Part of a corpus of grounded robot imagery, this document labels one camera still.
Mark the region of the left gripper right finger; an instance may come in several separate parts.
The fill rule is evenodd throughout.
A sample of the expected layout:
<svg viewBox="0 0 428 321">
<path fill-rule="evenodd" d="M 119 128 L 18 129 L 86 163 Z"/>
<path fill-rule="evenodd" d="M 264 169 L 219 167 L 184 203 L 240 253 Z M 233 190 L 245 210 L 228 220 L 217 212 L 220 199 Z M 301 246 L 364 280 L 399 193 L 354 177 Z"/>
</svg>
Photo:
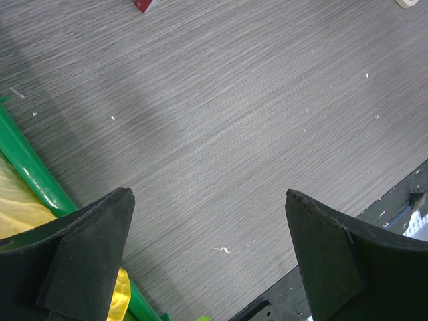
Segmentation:
<svg viewBox="0 0 428 321">
<path fill-rule="evenodd" d="M 427 242 L 293 189 L 285 209 L 313 320 L 427 319 Z"/>
</svg>

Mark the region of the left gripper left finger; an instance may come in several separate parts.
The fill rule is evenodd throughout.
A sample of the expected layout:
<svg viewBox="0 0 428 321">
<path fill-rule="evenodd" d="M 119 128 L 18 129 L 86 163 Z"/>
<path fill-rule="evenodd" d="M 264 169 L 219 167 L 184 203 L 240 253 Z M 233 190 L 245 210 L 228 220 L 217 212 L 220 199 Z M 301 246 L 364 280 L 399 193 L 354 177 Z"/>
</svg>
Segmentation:
<svg viewBox="0 0 428 321">
<path fill-rule="evenodd" d="M 117 188 L 1 240 L 2 320 L 106 320 L 135 197 Z"/>
</svg>

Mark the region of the red white staple box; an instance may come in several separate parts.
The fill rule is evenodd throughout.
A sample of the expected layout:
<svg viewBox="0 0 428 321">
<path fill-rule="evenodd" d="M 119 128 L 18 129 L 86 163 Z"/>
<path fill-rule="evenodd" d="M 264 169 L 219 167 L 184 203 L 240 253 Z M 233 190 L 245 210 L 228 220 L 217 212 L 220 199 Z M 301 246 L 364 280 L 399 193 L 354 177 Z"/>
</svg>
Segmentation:
<svg viewBox="0 0 428 321">
<path fill-rule="evenodd" d="M 134 0 L 134 6 L 143 14 L 152 9 L 158 0 Z"/>
</svg>

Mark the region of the yellow white toy cabbage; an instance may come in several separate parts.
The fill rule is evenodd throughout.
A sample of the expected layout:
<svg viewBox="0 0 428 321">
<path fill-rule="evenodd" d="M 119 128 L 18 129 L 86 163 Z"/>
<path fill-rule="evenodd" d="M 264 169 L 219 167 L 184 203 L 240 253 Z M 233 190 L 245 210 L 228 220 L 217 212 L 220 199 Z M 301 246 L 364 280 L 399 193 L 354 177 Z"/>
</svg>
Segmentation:
<svg viewBox="0 0 428 321">
<path fill-rule="evenodd" d="M 55 220 L 16 169 L 1 155 L 1 239 Z M 131 299 L 128 273 L 120 268 L 108 311 L 108 320 L 124 320 Z"/>
</svg>

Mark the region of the green plastic tray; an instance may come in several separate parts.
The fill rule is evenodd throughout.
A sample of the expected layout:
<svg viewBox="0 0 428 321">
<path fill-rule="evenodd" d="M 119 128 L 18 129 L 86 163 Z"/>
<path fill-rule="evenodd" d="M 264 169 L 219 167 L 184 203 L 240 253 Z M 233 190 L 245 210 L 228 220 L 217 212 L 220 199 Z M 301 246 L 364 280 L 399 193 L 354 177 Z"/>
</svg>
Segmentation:
<svg viewBox="0 0 428 321">
<path fill-rule="evenodd" d="M 3 103 L 11 97 L 1 96 L 1 152 L 21 175 L 37 198 L 57 217 L 64 217 L 78 206 L 70 199 L 55 177 L 21 133 Z M 130 281 L 129 313 L 135 320 L 170 320 L 167 313 L 159 316 L 141 291 Z"/>
</svg>

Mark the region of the green toy leaf sprig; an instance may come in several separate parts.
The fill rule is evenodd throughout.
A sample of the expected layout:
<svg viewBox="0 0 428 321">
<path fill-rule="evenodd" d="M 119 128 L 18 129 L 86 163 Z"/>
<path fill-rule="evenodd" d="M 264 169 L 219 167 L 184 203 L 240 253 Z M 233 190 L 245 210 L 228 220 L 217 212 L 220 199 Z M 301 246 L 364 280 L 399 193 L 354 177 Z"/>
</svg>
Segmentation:
<svg viewBox="0 0 428 321">
<path fill-rule="evenodd" d="M 211 321 L 211 317 L 201 316 L 201 317 L 197 318 L 196 321 Z"/>
</svg>

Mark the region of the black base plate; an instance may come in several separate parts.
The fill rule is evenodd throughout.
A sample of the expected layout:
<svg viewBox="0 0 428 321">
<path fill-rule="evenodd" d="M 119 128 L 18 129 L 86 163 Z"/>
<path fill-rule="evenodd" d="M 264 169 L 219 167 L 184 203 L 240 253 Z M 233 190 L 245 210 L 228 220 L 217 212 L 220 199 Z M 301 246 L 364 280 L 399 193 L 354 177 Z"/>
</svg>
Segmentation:
<svg viewBox="0 0 428 321">
<path fill-rule="evenodd" d="M 427 242 L 427 164 L 419 165 L 358 217 Z M 298 265 L 248 304 L 236 320 L 313 320 Z"/>
</svg>

